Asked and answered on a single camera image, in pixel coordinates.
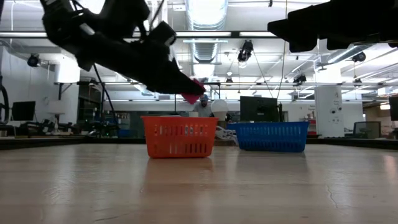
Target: wooden table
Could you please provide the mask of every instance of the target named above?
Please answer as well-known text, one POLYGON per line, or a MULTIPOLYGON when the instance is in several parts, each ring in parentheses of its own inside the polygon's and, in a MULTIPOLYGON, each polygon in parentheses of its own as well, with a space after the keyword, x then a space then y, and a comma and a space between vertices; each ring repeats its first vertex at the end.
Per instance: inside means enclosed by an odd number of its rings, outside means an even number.
POLYGON ((0 151, 1 223, 398 223, 398 152, 216 147, 149 159, 145 145, 0 151))

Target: ceiling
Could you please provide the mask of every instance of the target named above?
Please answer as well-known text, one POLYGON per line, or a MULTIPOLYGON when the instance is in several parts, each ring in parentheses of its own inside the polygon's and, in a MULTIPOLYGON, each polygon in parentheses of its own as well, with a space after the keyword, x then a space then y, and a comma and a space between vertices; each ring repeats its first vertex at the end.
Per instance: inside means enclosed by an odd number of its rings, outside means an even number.
MULTIPOLYGON (((94 1, 100 4, 99 0, 82 0, 82 1, 94 1)), ((149 7, 152 8, 152 1, 149 1, 149 7)), ((225 30, 239 30, 239 31, 264 31, 267 30, 268 22, 275 21, 278 19, 284 19, 286 12, 294 11, 310 6, 311 4, 319 4, 327 2, 325 0, 288 0, 287 10, 286 2, 274 0, 274 5, 268 7, 268 1, 257 1, 257 0, 229 0, 228 11, 226 15, 225 30)), ((187 20, 185 12, 184 0, 169 0, 167 1, 168 23, 176 30, 187 30, 187 20)), ((0 32, 4 31, 43 31, 41 17, 43 10, 41 5, 36 0, 6 0, 4 6, 4 12, 2 14, 0 23, 0 32)), ((298 75, 297 67, 308 63, 306 69, 300 71, 307 76, 308 82, 313 81, 313 62, 320 55, 328 56, 334 53, 326 49, 326 41, 319 41, 318 47, 310 52, 304 52, 299 54, 293 54, 289 52, 289 44, 285 43, 281 39, 253 39, 254 54, 248 60, 245 68, 239 68, 236 53, 242 46, 244 39, 220 39, 225 40, 226 43, 220 44, 218 49, 218 56, 215 62, 215 70, 213 76, 209 77, 209 81, 213 82, 225 82, 227 72, 232 72, 232 79, 236 82, 263 82, 264 79, 267 82, 279 83, 285 82, 286 80, 292 81, 292 77, 298 75)), ((17 51, 41 51, 41 54, 46 54, 47 60, 52 60, 58 57, 60 53, 52 52, 53 49, 57 49, 52 43, 45 39, 14 39, 12 46, 17 51)), ((178 39, 173 46, 176 52, 179 64, 182 67, 183 72, 186 75, 192 76, 193 74, 193 63, 191 55, 190 44, 184 43, 183 39, 178 39)), ((364 51, 367 56, 365 62, 357 63, 355 69, 353 62, 340 62, 338 66, 341 68, 341 75, 343 81, 352 82, 353 77, 363 76, 363 82, 366 83, 379 83, 385 80, 394 80, 397 78, 398 72, 396 72, 395 66, 392 69, 381 72, 380 74, 373 75, 375 72, 380 71, 392 64, 395 64, 394 59, 398 57, 398 51, 390 48, 386 44, 377 44, 373 47, 364 51)), ((99 68, 100 74, 103 80, 106 82, 120 82, 120 77, 113 71, 106 68, 99 68)), ((82 77, 95 77, 93 72, 81 72, 82 77)), ((228 88, 250 88, 252 86, 224 86, 224 89, 228 88)), ((134 86, 112 86, 112 89, 119 91, 131 91, 136 90, 134 86)), ((294 87, 282 87, 282 89, 294 89, 294 87)), ((367 88, 367 91, 376 90, 376 86, 367 88)))

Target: monitor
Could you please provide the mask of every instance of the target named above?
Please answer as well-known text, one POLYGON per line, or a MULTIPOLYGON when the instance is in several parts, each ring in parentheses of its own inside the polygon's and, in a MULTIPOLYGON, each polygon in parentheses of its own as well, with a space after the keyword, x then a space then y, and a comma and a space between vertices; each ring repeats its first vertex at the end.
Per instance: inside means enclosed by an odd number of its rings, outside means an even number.
POLYGON ((241 96, 241 121, 278 122, 278 99, 241 96))
POLYGON ((14 102, 12 104, 13 121, 33 121, 36 101, 14 102))
POLYGON ((398 121, 398 96, 389 98, 391 121, 398 121))

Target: person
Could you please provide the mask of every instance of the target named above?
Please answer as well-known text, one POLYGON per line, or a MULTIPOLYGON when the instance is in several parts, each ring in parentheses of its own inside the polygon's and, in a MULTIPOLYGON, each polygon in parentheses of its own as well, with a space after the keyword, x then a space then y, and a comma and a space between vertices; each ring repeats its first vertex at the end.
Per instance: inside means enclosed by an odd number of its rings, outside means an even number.
POLYGON ((209 97, 204 94, 200 97, 200 102, 198 102, 193 108, 193 111, 199 113, 199 117, 208 118, 211 116, 211 108, 208 101, 209 97))

